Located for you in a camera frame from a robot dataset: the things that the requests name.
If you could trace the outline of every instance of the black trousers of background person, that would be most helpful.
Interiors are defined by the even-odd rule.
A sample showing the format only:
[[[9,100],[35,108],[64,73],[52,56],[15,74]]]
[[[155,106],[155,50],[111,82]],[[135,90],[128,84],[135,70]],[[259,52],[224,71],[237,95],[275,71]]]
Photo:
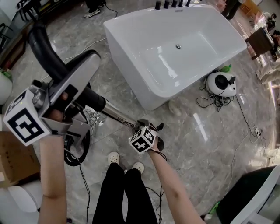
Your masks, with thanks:
[[[117,163],[111,163],[102,183],[93,224],[123,224],[123,192],[128,198],[127,224],[157,224],[149,194],[137,169],[124,174]]]
[[[227,0],[227,4],[224,11],[222,11],[222,15],[225,16],[226,19],[231,20],[241,5],[242,3],[238,2],[238,0]]]
[[[89,12],[94,12],[97,10],[98,6],[103,2],[103,0],[85,0],[87,7],[89,8]]]

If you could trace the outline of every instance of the brown cardboard box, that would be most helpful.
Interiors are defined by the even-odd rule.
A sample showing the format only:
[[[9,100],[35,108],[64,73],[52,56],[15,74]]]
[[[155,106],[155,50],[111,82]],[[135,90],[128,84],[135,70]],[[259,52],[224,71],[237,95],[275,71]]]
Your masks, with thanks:
[[[16,185],[39,172],[33,146],[24,146],[12,132],[0,132],[0,188]]]

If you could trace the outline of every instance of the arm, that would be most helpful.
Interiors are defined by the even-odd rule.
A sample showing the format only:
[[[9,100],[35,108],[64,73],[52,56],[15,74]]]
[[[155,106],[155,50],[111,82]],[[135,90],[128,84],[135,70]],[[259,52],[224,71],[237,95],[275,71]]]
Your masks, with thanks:
[[[50,119],[62,121],[63,113],[52,110]],[[47,136],[40,141],[41,183],[43,191],[39,224],[65,224],[67,220],[66,181],[62,136]]]
[[[167,202],[176,224],[205,224],[192,205],[184,185],[181,183],[177,173],[156,152],[149,152],[156,167],[162,188],[166,194]]]

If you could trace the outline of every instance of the sneaker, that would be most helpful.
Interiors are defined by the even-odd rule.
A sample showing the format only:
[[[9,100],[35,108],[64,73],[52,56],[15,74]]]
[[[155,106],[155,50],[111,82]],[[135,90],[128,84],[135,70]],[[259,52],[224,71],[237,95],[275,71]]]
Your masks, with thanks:
[[[117,152],[111,152],[108,155],[108,163],[109,164],[111,164],[111,163],[119,164],[119,154]]]
[[[256,74],[257,77],[260,79],[261,71],[260,71],[260,70],[257,70],[257,71],[255,72],[255,74]]]
[[[143,163],[137,162],[133,164],[132,169],[137,169],[142,174],[145,168]]]
[[[96,14],[100,13],[100,9],[98,8],[97,10],[95,10],[94,12],[89,12],[87,14],[84,15],[84,18],[90,18]]]

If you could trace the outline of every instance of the bathtub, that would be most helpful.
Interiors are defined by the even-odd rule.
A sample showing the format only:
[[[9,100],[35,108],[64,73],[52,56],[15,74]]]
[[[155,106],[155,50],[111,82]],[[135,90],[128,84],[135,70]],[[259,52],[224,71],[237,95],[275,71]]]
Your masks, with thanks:
[[[148,110],[247,48],[210,5],[135,11],[104,27],[114,62]]]

